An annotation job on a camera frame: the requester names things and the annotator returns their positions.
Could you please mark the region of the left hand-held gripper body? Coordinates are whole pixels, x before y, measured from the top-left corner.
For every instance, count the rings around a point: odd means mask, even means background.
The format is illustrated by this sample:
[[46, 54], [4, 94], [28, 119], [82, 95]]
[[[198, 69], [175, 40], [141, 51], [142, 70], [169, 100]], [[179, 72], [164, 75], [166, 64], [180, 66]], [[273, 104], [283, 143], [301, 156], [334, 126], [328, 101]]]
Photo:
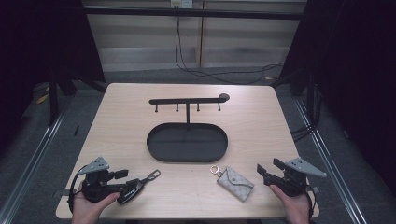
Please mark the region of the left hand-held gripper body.
[[98, 203], [114, 193], [109, 190], [108, 182], [115, 179], [114, 174], [117, 171], [109, 172], [108, 169], [109, 164], [102, 156], [99, 156], [78, 171], [79, 175], [85, 175], [81, 192], [88, 201]]

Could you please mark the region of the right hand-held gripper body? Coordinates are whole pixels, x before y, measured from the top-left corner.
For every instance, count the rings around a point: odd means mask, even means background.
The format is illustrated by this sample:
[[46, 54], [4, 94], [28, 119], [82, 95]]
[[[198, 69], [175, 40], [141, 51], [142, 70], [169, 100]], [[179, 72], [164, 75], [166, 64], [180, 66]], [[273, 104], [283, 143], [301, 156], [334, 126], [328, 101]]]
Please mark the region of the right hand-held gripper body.
[[296, 197], [303, 194], [308, 186], [306, 176], [315, 175], [326, 177], [327, 174], [302, 158], [296, 158], [284, 162], [286, 167], [283, 176], [269, 174], [271, 184], [279, 187], [289, 197]]

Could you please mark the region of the black car key with clip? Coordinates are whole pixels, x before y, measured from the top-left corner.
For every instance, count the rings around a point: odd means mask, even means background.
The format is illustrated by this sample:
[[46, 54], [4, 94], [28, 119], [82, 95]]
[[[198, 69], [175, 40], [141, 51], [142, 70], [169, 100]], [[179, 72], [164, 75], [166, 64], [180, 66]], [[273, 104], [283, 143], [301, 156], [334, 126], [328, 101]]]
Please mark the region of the black car key with clip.
[[133, 179], [126, 183], [126, 188], [120, 192], [120, 197], [117, 199], [119, 205], [124, 205], [131, 201], [138, 193], [143, 189], [143, 187], [149, 182], [161, 175], [159, 170], [155, 170], [150, 173], [144, 179]]

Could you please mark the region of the person's left hand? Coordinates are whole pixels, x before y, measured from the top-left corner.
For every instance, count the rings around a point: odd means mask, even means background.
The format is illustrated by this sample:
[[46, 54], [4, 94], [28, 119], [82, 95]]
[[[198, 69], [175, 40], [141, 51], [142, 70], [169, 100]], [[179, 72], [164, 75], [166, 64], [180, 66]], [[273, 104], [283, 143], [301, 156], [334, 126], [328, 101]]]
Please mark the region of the person's left hand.
[[97, 224], [102, 212], [113, 204], [120, 194], [111, 193], [98, 203], [88, 201], [82, 192], [78, 192], [73, 199], [72, 224]]

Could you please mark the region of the person's right hand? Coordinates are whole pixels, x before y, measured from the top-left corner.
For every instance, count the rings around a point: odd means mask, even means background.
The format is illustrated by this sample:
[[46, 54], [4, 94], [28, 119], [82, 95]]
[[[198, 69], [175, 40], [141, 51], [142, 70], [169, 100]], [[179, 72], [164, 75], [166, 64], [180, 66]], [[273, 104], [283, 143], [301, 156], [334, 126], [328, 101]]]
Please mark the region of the person's right hand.
[[306, 195], [289, 197], [276, 185], [270, 185], [269, 188], [281, 201], [289, 224], [310, 224], [311, 206]]

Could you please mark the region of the grey patterned key pouch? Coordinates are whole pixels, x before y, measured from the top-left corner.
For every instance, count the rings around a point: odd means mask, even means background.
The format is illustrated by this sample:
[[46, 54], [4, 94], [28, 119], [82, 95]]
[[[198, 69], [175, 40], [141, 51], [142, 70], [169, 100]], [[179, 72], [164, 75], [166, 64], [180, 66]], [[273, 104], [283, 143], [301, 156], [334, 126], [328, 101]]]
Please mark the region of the grey patterned key pouch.
[[210, 172], [218, 177], [217, 183], [228, 190], [234, 197], [244, 202], [255, 185], [230, 167], [223, 171], [217, 165], [212, 165]]

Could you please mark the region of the black key rack with tray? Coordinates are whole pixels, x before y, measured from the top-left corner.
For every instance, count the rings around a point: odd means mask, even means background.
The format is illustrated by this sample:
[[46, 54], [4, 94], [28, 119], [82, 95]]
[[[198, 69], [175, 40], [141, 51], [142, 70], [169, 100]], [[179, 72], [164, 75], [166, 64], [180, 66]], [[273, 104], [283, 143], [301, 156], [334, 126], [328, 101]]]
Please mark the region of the black key rack with tray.
[[170, 98], [150, 99], [155, 111], [160, 105], [184, 105], [185, 122], [165, 122], [155, 126], [148, 134], [147, 147], [149, 154], [157, 161], [164, 162], [202, 162], [209, 163], [220, 160], [228, 148], [228, 136], [219, 126], [211, 123], [191, 122], [191, 105], [200, 111], [202, 104], [220, 105], [227, 102], [230, 96], [221, 93], [212, 98]]

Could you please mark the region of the black metal stand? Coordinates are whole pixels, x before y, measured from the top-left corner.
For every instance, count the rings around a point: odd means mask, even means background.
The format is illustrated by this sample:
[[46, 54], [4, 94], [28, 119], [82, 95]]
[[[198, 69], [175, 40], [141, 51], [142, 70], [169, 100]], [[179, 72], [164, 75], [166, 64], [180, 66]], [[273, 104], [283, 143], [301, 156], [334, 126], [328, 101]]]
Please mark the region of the black metal stand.
[[50, 105], [49, 126], [51, 126], [59, 116], [57, 77], [54, 69], [51, 69], [49, 72], [49, 105]]

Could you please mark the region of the black curtain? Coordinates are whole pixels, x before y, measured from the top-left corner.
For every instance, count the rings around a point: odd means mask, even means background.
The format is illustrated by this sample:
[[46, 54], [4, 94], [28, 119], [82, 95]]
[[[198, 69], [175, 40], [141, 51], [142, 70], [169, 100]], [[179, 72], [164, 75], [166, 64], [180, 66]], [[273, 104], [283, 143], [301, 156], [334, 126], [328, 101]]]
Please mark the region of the black curtain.
[[280, 76], [315, 81], [396, 195], [396, 0], [307, 0]]
[[82, 0], [0, 0], [0, 153], [15, 139], [38, 83], [105, 80]]

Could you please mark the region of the metal floor rail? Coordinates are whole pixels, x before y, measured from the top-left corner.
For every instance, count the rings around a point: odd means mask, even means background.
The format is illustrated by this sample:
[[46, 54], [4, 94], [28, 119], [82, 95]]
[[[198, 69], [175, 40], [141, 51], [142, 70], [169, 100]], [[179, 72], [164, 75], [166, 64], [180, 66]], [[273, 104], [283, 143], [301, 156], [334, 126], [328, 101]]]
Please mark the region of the metal floor rail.
[[322, 158], [327, 170], [328, 176], [331, 178], [334, 186], [343, 202], [352, 222], [354, 224], [368, 224], [360, 206], [353, 196], [350, 188], [347, 186], [345, 179], [342, 177], [337, 165], [335, 164], [332, 155], [327, 148], [319, 131], [314, 129], [312, 122], [308, 118], [307, 109], [302, 100], [295, 101], [296, 107], [304, 121], [304, 125], [308, 128], [311, 139], [313, 140], [319, 156]]
[[28, 191], [32, 180], [37, 173], [40, 163], [44, 160], [50, 144], [62, 124], [64, 113], [72, 101], [72, 96], [67, 96], [61, 103], [61, 109], [56, 112], [54, 118], [49, 119], [40, 140], [37, 144], [31, 144], [34, 153], [29, 161], [21, 164], [23, 172], [18, 177], [18, 181], [13, 186], [12, 191], [7, 195], [4, 205], [0, 209], [0, 224], [11, 224], [15, 214], [17, 213], [21, 202]]

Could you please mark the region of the black horizontal frame bar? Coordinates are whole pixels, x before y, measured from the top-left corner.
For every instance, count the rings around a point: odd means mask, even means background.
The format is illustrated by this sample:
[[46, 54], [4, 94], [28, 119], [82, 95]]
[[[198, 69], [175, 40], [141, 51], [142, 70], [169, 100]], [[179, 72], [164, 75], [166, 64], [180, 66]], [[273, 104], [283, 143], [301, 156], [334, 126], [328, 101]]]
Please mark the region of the black horizontal frame bar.
[[177, 8], [136, 8], [136, 7], [84, 7], [87, 14], [98, 15], [137, 15], [137, 16], [175, 16], [200, 18], [264, 19], [299, 21], [304, 13], [214, 10], [214, 9], [177, 9]]

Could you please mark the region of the white wall socket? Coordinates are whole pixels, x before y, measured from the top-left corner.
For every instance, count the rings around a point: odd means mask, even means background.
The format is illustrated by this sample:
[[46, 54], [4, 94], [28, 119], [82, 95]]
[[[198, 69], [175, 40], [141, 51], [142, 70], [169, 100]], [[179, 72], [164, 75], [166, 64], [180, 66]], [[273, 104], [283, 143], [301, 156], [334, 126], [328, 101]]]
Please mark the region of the white wall socket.
[[170, 0], [170, 8], [193, 9], [192, 0]]

